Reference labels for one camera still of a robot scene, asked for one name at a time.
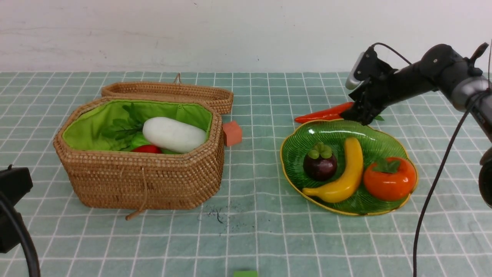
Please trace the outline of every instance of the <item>white radish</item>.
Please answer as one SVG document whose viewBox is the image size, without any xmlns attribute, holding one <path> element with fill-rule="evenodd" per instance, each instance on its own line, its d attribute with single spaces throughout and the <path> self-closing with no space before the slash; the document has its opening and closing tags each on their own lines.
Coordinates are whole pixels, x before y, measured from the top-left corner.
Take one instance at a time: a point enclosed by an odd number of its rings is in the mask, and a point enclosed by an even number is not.
<svg viewBox="0 0 492 277">
<path fill-rule="evenodd" d="M 207 137 L 202 129 L 168 117 L 147 120 L 142 133 L 151 144 L 177 153 L 191 152 L 202 145 Z"/>
</svg>

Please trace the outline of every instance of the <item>leaf-shaped plate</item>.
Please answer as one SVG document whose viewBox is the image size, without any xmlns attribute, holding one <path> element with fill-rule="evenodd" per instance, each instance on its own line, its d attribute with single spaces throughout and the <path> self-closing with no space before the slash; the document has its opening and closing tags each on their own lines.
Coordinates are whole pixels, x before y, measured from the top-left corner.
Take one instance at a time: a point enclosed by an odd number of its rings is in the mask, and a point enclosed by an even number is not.
<svg viewBox="0 0 492 277">
<path fill-rule="evenodd" d="M 343 143 L 348 137 L 356 137 L 362 147 L 364 158 L 364 170 L 380 158 L 402 157 L 415 165 L 408 157 L 403 145 L 394 137 L 384 132 L 375 130 L 370 126 L 363 126 L 354 121 L 343 119 L 314 120 L 299 126 L 293 134 L 288 136 L 280 147 L 280 161 L 288 182 L 302 196 L 314 204 L 329 211 L 345 215 L 378 215 L 391 212 L 404 206 L 410 199 L 411 193 L 398 201 L 387 202 L 373 197 L 361 182 L 358 190 L 345 201 L 339 203 L 327 203 L 316 197 L 308 197 L 302 193 L 304 187 L 318 187 L 326 182 L 318 182 L 309 178 L 303 169 L 305 154 L 317 142 L 322 141 L 329 145 L 338 161 L 337 172 L 327 182 L 336 180 L 345 169 L 345 155 Z"/>
</svg>

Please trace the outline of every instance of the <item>yellow plate rim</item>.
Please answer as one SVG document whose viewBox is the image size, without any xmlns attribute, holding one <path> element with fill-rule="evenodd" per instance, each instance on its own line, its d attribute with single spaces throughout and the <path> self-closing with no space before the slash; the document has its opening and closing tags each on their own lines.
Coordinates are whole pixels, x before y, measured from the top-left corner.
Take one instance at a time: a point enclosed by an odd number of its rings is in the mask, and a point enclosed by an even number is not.
<svg viewBox="0 0 492 277">
<path fill-rule="evenodd" d="M 409 200 L 410 200 L 410 197 L 412 196 L 412 193 L 417 189 L 417 186 L 419 184 L 419 171 L 417 170 L 417 168 L 415 167 L 415 164 L 413 163 L 413 161 L 410 159 L 410 157 L 408 156 L 408 152 L 406 151 L 405 147 L 403 146 L 403 144 L 398 140 L 396 139 L 395 137 L 393 137 L 392 135 L 386 133 L 386 132 L 383 132 L 383 131 L 380 131 L 380 130 L 376 130 L 374 129 L 373 127 L 369 126 L 369 125 L 365 125 L 365 127 L 369 127 L 371 130 L 373 131 L 376 131 L 376 132 L 380 132 L 384 135 L 387 135 L 389 137 L 391 137 L 392 139 L 396 140 L 396 142 L 398 142 L 398 144 L 402 147 L 402 149 L 404 150 L 405 152 L 405 155 L 407 157 L 407 159 L 409 160 L 410 164 L 413 166 L 413 168 L 415 169 L 415 173 L 417 175 L 417 181 L 415 182 L 415 186 L 413 187 L 412 191 L 410 191 L 410 193 L 408 194 L 407 198 L 405 199 L 405 201 L 403 201 L 398 207 L 394 208 L 394 209 L 389 209 L 389 210 L 386 210 L 386 211 L 380 211 L 380 212 L 371 212 L 371 213 L 365 213 L 365 214 L 359 214 L 359 213 L 353 213 L 353 212 L 345 212 L 345 211 L 341 211 L 341 210 L 337 210 L 337 209 L 334 209 L 334 208 L 330 208 L 330 207 L 327 207 L 317 201 L 315 201 L 314 199 L 312 199 L 311 197 L 308 197 L 307 195 L 305 195 L 304 193 L 302 193 L 302 191 L 300 191 L 293 183 L 292 181 L 290 180 L 289 176 L 287 176 L 287 173 L 285 172 L 285 165 L 284 165 L 284 162 L 283 162 L 283 158 L 282 158 L 282 151 L 283 151 L 283 146 L 285 144 L 285 142 L 293 135 L 295 135 L 295 133 L 297 132 L 297 130 L 299 128 L 301 128 L 302 126 L 308 124 L 308 123 L 313 123 L 313 122 L 334 122 L 334 121 L 341 121 L 341 120 L 344 120 L 344 119 L 333 119 L 333 120 L 323 120 L 323 119 L 317 119 L 317 120 L 311 120 L 311 121 L 308 121 L 308 122 L 305 122 L 301 125 L 299 125 L 292 134 L 290 134 L 289 136 L 287 136 L 283 142 L 282 142 L 282 145 L 280 146 L 280 163 L 282 164 L 282 171 L 283 171 L 283 175 L 285 176 L 285 178 L 287 179 L 287 181 L 289 182 L 289 184 L 300 194 L 302 195 L 304 198 L 306 198 L 307 200 L 309 200 L 310 202 L 312 202 L 313 204 L 321 207 L 321 208 L 324 208 L 326 210 L 329 210 L 331 212 L 334 212 L 334 213 L 337 213 L 337 214 L 342 214 L 342 215 L 349 215 L 349 216 L 372 216 L 372 215 L 382 215 L 382 214 L 386 214 L 386 213 L 389 213 L 389 212 L 392 212 L 392 211 L 395 211 L 401 207 L 403 207 Z"/>
</svg>

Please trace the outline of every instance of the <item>black cable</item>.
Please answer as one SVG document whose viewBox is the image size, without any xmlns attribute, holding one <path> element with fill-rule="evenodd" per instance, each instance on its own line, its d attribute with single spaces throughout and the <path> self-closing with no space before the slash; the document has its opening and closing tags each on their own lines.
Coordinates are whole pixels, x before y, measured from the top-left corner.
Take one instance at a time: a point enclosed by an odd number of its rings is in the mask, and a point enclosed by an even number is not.
<svg viewBox="0 0 492 277">
<path fill-rule="evenodd" d="M 371 45 L 371 47 L 375 47 L 376 45 L 381 45 L 381 46 L 384 46 L 384 47 L 390 49 L 391 51 L 393 51 L 393 53 L 397 54 L 400 58 L 402 58 L 404 61 L 406 61 L 409 65 L 412 64 L 409 60 L 407 60 L 404 56 L 402 56 L 400 53 L 398 53 L 395 49 L 391 48 L 390 46 L 388 46 L 384 43 L 381 43 L 381 42 L 376 42 L 375 44 Z"/>
<path fill-rule="evenodd" d="M 12 222 L 15 231 L 19 235 L 24 255 L 28 264 L 29 277 L 40 277 L 41 271 L 39 267 L 39 260 L 37 257 L 36 248 L 32 242 L 31 236 L 24 225 L 23 221 L 17 216 L 17 212 L 7 199 L 7 197 L 0 191 L 0 210 L 5 213 L 7 218 Z"/>
<path fill-rule="evenodd" d="M 449 140 L 448 148 L 446 149 L 446 152 L 444 153 L 444 157 L 442 158 L 441 165 L 439 169 L 437 170 L 436 176 L 434 178 L 434 183 L 432 183 L 432 186 L 430 187 L 429 194 L 427 194 L 426 201 L 424 202 L 424 206 L 422 207 L 422 211 L 420 213 L 419 217 L 419 222 L 417 223 L 417 229 L 415 230 L 415 239 L 413 241 L 413 277 L 417 277 L 417 245 L 418 245 L 418 240 L 419 240 L 419 232 L 420 232 L 420 227 L 422 226 L 422 220 L 424 219 L 424 214 L 427 210 L 427 205 L 429 204 L 429 201 L 431 200 L 432 193 L 434 192 L 435 186 L 437 185 L 437 181 L 439 180 L 439 177 L 441 176 L 442 170 L 444 169 L 444 164 L 446 163 L 446 160 L 448 159 L 449 152 L 451 151 L 451 147 L 453 147 L 453 143 L 456 139 L 456 136 L 458 135 L 458 132 L 460 131 L 461 126 L 463 125 L 463 122 L 465 121 L 467 115 L 470 113 L 471 109 L 475 106 L 475 104 L 481 100 L 483 97 L 489 95 L 489 90 L 483 91 L 478 94 L 477 98 L 472 101 L 469 105 L 469 107 L 466 109 L 466 112 L 463 114 L 461 117 L 460 122 L 456 126 L 455 132 L 451 136 L 451 139 Z"/>
</svg>

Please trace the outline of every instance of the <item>green stem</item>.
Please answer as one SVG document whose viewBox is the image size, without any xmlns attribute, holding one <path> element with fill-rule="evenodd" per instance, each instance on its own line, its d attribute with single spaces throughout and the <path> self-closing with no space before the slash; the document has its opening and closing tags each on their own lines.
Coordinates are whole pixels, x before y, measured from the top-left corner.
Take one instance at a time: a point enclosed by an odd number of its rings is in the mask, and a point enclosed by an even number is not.
<svg viewBox="0 0 492 277">
<path fill-rule="evenodd" d="M 377 172 L 383 172 L 383 173 L 396 173 L 398 172 L 398 168 L 400 167 L 400 161 L 399 160 L 393 160 L 388 162 L 386 159 L 380 159 L 376 162 L 376 166 L 372 169 Z"/>
<path fill-rule="evenodd" d="M 316 160 L 321 156 L 323 159 L 329 159 L 333 155 L 331 147 L 328 145 L 325 145 L 322 142 L 318 142 L 317 144 L 314 145 L 314 147 L 307 153 L 307 155 Z"/>
</svg>

